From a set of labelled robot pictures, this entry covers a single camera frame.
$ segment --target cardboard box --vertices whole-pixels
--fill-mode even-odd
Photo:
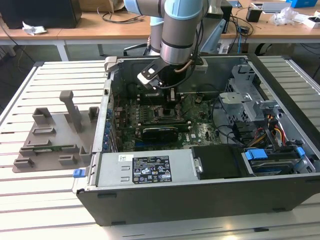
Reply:
[[[320,18],[317,16],[311,16],[304,20],[303,24],[312,29],[320,28]]]
[[[79,0],[80,8],[83,12],[111,12],[122,9],[124,0]]]

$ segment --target computer case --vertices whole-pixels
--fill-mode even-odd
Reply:
[[[31,26],[72,29],[81,18],[79,0],[0,0],[0,12],[9,29]]]

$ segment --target slotted metal table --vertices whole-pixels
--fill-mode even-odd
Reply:
[[[290,60],[261,60],[319,129],[318,85]],[[62,90],[73,90],[80,111],[99,107],[105,79],[104,61],[45,62],[32,68],[0,116],[1,240],[320,239],[320,194],[290,212],[100,227],[74,193],[86,179],[74,179],[73,170],[13,173],[14,160],[32,128],[35,108],[66,112],[59,100]]]

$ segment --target plastic bag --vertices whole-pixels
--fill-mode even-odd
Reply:
[[[274,25],[284,25],[284,24],[294,24],[293,19],[296,15],[299,13],[297,11],[294,11],[291,7],[286,7],[281,10],[281,12],[277,12],[272,15],[270,18],[270,22]]]

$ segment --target warning label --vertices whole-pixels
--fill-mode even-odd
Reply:
[[[172,182],[169,156],[134,157],[132,174],[134,184]]]

